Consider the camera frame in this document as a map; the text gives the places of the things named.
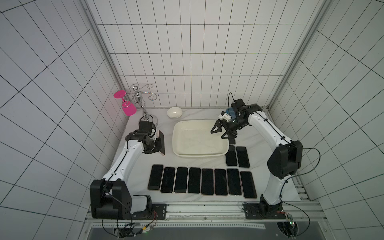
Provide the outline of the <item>phone with pink case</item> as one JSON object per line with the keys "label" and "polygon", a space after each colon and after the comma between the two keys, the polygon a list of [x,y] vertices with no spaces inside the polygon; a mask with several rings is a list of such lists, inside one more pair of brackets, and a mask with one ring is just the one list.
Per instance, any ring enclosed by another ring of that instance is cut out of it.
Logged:
{"label": "phone with pink case", "polygon": [[214,170],[202,169],[201,193],[208,196],[214,194]]}

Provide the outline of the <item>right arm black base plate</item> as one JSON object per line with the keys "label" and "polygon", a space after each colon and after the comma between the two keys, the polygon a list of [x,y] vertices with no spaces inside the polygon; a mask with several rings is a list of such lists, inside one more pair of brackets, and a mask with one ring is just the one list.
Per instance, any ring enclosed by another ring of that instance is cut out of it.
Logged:
{"label": "right arm black base plate", "polygon": [[270,206],[265,203],[243,203],[242,209],[247,220],[284,220],[282,205]]}

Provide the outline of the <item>black phone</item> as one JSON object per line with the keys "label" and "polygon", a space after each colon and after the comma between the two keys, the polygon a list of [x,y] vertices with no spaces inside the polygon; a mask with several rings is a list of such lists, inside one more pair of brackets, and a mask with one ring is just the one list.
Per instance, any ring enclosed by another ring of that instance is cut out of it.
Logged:
{"label": "black phone", "polygon": [[225,169],[215,169],[215,195],[227,196],[228,195],[228,183],[227,172]]}
{"label": "black phone", "polygon": [[251,172],[240,172],[243,195],[246,199],[256,199],[257,192]]}
{"label": "black phone", "polygon": [[188,178],[188,193],[199,194],[201,191],[201,169],[190,168]]}
{"label": "black phone", "polygon": [[170,194],[174,190],[176,168],[166,167],[164,168],[164,173],[162,177],[162,184],[160,191],[161,193]]}
{"label": "black phone", "polygon": [[228,190],[233,196],[242,195],[240,172],[238,169],[227,169]]}
{"label": "black phone", "polygon": [[177,168],[175,186],[174,186],[175,193],[184,194],[187,192],[188,173],[189,173],[188,168],[185,168],[185,167]]}

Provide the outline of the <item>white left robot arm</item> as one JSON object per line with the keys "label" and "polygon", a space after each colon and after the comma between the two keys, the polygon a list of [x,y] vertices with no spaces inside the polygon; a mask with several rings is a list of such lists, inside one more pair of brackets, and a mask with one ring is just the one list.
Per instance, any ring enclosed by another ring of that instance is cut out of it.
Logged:
{"label": "white left robot arm", "polygon": [[156,126],[140,120],[139,128],[126,136],[123,150],[110,170],[90,185],[91,213],[94,219],[141,220],[154,214],[151,197],[132,196],[127,182],[132,169],[141,155],[165,154],[164,134],[154,138]]}

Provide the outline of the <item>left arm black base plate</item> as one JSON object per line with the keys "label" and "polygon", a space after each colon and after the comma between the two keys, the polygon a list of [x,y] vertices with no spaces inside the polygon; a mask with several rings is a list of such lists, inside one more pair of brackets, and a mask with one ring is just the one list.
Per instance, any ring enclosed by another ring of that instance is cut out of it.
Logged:
{"label": "left arm black base plate", "polygon": [[167,213],[167,204],[152,204],[151,220],[165,220]]}

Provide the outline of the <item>eleventh phone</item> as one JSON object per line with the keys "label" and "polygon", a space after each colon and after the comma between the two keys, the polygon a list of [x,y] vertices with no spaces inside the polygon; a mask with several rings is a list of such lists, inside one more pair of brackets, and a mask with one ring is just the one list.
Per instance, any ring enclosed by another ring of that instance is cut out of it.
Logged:
{"label": "eleventh phone", "polygon": [[229,145],[235,145],[236,144],[236,139],[228,138],[228,140],[229,140]]}

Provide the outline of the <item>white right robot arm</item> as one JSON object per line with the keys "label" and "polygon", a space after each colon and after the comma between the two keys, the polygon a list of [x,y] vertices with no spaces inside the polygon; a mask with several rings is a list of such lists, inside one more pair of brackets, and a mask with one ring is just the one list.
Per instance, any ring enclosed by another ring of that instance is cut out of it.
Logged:
{"label": "white right robot arm", "polygon": [[235,139],[246,126],[255,128],[269,144],[272,154],[267,161],[270,178],[260,197],[259,212],[274,213],[282,206],[284,186],[301,167],[303,145],[284,135],[257,104],[246,105],[242,99],[231,103],[233,114],[221,112],[211,134],[225,132],[222,139]]}

